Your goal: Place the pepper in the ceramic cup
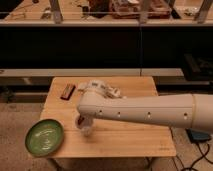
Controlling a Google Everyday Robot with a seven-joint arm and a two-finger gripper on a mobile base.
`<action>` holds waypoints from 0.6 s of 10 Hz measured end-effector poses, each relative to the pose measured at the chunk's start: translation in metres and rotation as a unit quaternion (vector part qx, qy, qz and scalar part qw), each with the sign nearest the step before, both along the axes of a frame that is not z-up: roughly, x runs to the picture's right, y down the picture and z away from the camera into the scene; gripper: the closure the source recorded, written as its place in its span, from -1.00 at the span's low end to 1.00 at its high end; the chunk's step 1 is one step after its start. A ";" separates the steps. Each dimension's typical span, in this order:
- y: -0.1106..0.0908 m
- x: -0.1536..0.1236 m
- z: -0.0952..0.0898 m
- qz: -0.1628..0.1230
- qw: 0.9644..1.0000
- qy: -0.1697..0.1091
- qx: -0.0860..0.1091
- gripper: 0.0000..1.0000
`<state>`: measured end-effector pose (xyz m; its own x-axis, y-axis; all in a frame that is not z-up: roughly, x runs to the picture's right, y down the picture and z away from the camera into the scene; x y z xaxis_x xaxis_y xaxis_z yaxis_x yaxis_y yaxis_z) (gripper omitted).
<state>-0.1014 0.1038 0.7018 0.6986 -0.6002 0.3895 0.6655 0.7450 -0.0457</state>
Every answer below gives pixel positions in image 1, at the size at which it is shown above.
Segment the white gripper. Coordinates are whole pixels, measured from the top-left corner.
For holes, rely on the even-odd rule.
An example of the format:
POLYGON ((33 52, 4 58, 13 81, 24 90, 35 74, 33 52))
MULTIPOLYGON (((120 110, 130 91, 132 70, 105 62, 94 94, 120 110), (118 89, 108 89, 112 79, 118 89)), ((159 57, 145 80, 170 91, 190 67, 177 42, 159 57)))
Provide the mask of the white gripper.
POLYGON ((92 91, 105 98, 116 99, 122 97, 121 90, 119 88, 111 87, 102 80, 90 80, 88 82, 80 83, 77 90, 83 93, 92 91))

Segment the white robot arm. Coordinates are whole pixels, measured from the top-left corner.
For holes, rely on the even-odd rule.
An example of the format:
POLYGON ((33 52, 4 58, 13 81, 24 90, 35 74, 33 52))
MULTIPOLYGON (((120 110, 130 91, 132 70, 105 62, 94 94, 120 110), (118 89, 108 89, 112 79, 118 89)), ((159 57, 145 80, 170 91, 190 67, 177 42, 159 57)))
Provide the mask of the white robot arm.
POLYGON ((77 111, 84 118, 77 124, 79 129, 90 127, 97 118, 213 133, 213 95, 123 97, 119 89, 101 80, 81 83, 79 90, 77 111))

